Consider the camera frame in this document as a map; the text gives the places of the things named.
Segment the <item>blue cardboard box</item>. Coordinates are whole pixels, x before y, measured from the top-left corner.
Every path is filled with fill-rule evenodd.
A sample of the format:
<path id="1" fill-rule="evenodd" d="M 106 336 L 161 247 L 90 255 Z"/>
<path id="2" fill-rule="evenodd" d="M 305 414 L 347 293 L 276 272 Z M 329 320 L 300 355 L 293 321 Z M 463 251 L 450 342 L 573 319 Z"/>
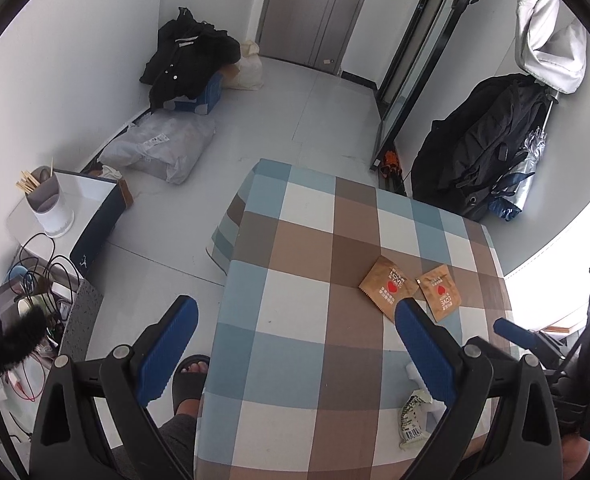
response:
<path id="1" fill-rule="evenodd" d="M 165 110 L 174 110 L 175 112 L 187 112 L 206 116 L 221 99 L 222 81 L 222 73 L 214 73 L 214 76 L 210 78 L 204 91 L 197 98 L 189 99 L 186 96 L 179 96 L 179 98 L 165 102 L 164 108 Z"/>

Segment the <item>glass sliding door frame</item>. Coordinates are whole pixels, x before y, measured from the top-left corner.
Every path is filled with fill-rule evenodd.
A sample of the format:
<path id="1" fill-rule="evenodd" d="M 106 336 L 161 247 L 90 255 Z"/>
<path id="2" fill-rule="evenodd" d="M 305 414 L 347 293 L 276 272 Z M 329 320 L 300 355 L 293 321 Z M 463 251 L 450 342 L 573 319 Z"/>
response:
<path id="1" fill-rule="evenodd" d="M 381 122 L 375 137 L 371 166 L 379 168 L 425 84 L 443 54 L 466 9 L 478 0 L 419 0 L 402 36 L 376 103 Z"/>

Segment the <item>brown sachet with red heart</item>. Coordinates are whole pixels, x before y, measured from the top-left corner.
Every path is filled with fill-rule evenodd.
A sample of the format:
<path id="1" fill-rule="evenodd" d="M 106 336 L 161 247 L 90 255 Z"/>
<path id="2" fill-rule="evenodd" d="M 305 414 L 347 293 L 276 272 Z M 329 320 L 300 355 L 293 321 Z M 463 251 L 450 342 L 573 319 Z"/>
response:
<path id="1" fill-rule="evenodd" d="M 359 284 L 359 289 L 391 322 L 394 322 L 399 301 L 412 297 L 419 285 L 412 278 L 408 278 L 393 261 L 380 256 Z"/>

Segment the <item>orange black folded umbrella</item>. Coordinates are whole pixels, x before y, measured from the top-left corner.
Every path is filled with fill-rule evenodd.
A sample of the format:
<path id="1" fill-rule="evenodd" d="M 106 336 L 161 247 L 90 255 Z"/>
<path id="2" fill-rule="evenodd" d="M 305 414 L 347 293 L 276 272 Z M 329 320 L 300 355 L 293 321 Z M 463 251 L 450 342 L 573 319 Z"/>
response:
<path id="1" fill-rule="evenodd" d="M 406 196 L 406 186 L 403 180 L 400 160 L 395 150 L 387 150 L 379 166 L 379 182 L 385 191 Z"/>

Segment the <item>black backpack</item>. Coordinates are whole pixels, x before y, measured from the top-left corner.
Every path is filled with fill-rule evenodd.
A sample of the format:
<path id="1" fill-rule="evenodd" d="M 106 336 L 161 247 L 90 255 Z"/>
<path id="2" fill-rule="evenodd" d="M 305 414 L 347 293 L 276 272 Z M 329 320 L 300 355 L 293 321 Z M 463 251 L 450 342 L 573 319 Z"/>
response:
<path id="1" fill-rule="evenodd" d="M 526 177 L 528 133 L 542 124 L 549 92 L 523 74 L 481 81 L 444 120 L 435 120 L 410 171 L 412 197 L 478 221 L 489 204 Z"/>

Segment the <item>white and navy box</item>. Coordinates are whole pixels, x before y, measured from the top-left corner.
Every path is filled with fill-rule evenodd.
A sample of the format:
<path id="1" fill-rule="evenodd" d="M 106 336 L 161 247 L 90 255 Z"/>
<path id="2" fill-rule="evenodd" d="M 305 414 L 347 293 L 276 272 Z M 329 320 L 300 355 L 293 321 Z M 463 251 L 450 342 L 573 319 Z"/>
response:
<path id="1" fill-rule="evenodd" d="M 44 261 L 64 256 L 82 276 L 87 276 L 107 237 L 127 209 L 115 180 L 55 170 L 66 214 L 72 221 L 62 234 L 51 234 L 22 198 L 6 220 L 10 235 L 20 247 Z"/>

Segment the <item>black slipper foot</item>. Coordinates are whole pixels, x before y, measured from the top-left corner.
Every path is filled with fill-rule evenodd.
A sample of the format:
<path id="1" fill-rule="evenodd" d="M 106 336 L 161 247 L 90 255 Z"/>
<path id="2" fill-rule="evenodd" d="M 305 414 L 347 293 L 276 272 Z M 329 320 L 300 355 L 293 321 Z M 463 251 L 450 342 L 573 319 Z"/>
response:
<path id="1" fill-rule="evenodd" d="M 202 400 L 210 357 L 203 354 L 188 356 L 173 374 L 173 411 L 196 417 Z"/>

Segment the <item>white utensil holder cup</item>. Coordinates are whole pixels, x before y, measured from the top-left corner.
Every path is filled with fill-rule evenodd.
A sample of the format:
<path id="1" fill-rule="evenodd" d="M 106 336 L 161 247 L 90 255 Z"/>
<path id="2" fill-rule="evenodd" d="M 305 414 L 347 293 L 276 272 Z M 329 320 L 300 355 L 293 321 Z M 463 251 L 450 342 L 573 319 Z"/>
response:
<path id="1" fill-rule="evenodd" d="M 74 209 L 66 202 L 53 165 L 22 170 L 16 186 L 24 193 L 28 207 L 46 235 L 59 238 L 71 229 Z"/>

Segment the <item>grey plastic bag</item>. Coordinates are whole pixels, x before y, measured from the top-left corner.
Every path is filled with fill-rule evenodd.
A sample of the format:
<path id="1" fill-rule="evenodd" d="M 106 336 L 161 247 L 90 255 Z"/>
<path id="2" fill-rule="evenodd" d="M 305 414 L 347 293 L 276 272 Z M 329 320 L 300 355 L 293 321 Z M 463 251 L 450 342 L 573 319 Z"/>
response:
<path id="1" fill-rule="evenodd" d="M 188 179 L 215 133 L 215 121 L 208 116 L 158 110 L 110 141 L 98 161 L 114 169 L 130 168 L 180 185 Z"/>

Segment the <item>checkered tablecloth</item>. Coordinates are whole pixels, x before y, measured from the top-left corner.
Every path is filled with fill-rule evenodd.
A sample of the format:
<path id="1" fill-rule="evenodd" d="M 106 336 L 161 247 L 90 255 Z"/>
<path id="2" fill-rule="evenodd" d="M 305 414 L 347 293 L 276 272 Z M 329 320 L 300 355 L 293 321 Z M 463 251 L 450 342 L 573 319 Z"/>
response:
<path id="1" fill-rule="evenodd" d="M 510 302 L 478 223 L 264 159 L 211 237 L 225 272 L 206 382 L 199 479 L 398 479 L 398 415 L 415 385 L 394 324 L 360 283 L 380 257 L 408 278 L 447 266 L 459 342 L 492 339 Z"/>

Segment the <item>beige paper bag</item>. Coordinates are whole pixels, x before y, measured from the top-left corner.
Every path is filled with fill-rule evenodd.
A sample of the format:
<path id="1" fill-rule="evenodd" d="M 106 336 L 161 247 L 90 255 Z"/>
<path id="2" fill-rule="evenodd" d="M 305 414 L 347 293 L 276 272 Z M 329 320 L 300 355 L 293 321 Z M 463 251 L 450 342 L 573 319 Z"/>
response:
<path id="1" fill-rule="evenodd" d="M 225 70 L 222 87 L 232 90 L 257 91 L 263 86 L 263 63 L 259 45 L 253 40 L 241 43 L 241 58 Z"/>

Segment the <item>crumpled white green wrapper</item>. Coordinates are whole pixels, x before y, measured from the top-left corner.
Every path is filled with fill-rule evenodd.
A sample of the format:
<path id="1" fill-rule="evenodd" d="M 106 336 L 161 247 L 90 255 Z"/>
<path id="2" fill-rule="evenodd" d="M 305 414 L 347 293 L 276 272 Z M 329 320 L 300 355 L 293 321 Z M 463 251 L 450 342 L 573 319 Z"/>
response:
<path id="1" fill-rule="evenodd" d="M 422 389 L 414 390 L 399 412 L 399 437 L 401 448 L 411 448 L 429 439 L 426 430 L 426 408 L 432 398 Z"/>

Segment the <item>grey door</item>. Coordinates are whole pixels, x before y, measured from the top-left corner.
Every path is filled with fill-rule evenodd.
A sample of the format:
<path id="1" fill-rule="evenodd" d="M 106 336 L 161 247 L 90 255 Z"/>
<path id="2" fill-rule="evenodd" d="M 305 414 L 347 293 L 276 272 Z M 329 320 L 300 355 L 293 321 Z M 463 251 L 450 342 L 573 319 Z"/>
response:
<path id="1" fill-rule="evenodd" d="M 364 1 L 263 0 L 259 53 L 337 75 Z"/>

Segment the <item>black jacket pile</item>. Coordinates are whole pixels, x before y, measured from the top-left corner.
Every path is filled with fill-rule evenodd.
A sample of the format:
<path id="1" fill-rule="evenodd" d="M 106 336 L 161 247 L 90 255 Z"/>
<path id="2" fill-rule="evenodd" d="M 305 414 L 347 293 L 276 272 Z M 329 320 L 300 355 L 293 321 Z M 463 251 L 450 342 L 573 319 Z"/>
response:
<path id="1" fill-rule="evenodd" d="M 226 30 L 196 21 L 188 8 L 158 29 L 157 50 L 146 63 L 141 84 L 150 86 L 151 110 L 180 96 L 194 100 L 222 67 L 241 59 L 241 46 Z"/>

